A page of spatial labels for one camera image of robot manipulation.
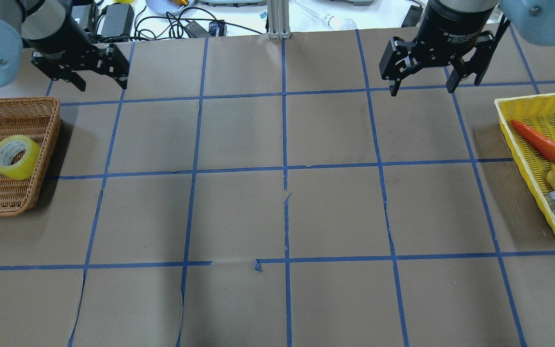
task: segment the yellow tape roll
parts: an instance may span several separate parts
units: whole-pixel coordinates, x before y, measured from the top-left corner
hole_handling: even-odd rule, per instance
[[[25,151],[19,161],[12,164],[18,153]],[[0,173],[13,180],[31,177],[38,162],[40,146],[24,135],[14,135],[0,142]]]

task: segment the orange carrot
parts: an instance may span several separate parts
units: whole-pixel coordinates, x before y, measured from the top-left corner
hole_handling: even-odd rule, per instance
[[[547,160],[555,161],[555,141],[547,138],[535,128],[521,121],[512,120],[511,125]]]

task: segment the wicker basket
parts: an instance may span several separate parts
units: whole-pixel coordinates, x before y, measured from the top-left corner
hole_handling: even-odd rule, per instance
[[[555,234],[555,217],[543,197],[552,191],[546,182],[552,163],[508,125],[513,119],[519,120],[555,140],[555,93],[496,99],[495,104],[500,115],[500,128],[511,148],[513,159]]]
[[[16,181],[0,173],[0,217],[18,215],[35,206],[60,127],[59,100],[54,97],[0,99],[0,141],[23,134],[40,145],[30,178]]]

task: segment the yellow plastic basket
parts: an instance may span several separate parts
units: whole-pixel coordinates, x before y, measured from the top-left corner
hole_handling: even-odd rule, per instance
[[[555,217],[543,197],[552,191],[545,179],[552,163],[508,124],[514,119],[522,121],[555,140],[555,93],[496,99],[495,104],[513,159],[555,234]]]

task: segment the power adapter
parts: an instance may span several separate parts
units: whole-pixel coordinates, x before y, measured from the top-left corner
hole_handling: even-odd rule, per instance
[[[98,9],[95,2],[91,1],[88,5],[72,6],[71,16],[79,24],[79,27],[87,33],[95,33],[97,29],[95,24],[97,22]]]
[[[183,27],[185,33],[187,33],[190,38],[201,38],[201,37],[211,37],[209,32],[205,28],[201,27],[196,21],[192,20],[185,27]]]
[[[423,7],[410,5],[410,9],[408,10],[408,13],[406,13],[406,18],[404,18],[404,22],[402,22],[401,27],[416,27],[422,13]]]
[[[102,22],[102,37],[121,37],[109,42],[126,42],[132,31],[132,21],[134,20],[134,9],[130,4],[112,4],[106,7],[104,21]]]
[[[212,20],[209,22],[209,35],[211,37],[226,36],[226,23],[223,20]]]

